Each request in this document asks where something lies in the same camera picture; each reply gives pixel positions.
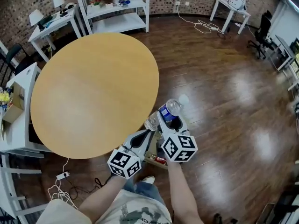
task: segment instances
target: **electrical socket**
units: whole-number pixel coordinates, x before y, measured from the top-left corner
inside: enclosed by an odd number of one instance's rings
[[[59,175],[57,175],[56,178],[57,178],[58,180],[61,180],[61,179],[64,179],[65,177],[68,177],[69,175],[70,175],[69,172],[64,172],[63,174],[59,174]]]

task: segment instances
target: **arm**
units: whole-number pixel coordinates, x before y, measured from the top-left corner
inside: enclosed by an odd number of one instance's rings
[[[187,184],[181,165],[167,160],[170,182],[171,204],[175,216],[184,224],[198,223],[201,221],[195,198]]]
[[[125,178],[113,176],[104,187],[86,198],[78,210],[95,223],[111,206],[126,181]]]

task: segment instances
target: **jeans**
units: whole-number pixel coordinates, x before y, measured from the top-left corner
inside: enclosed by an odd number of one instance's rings
[[[123,186],[122,189],[132,193],[150,197],[162,203],[164,206],[166,206],[165,202],[163,201],[162,197],[159,194],[158,188],[154,184],[140,181],[135,183],[134,185],[133,179],[130,178],[127,180],[126,184]]]

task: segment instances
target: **person's right arm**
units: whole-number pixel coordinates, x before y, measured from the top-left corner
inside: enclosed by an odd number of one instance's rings
[[[170,181],[171,204],[174,215],[182,223],[203,224],[197,211],[195,198],[187,184],[181,165],[167,160]]]

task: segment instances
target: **bottle cap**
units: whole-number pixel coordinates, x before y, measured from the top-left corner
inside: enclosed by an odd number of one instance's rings
[[[185,94],[180,95],[178,101],[181,105],[186,105],[190,102],[188,96],[186,96]]]

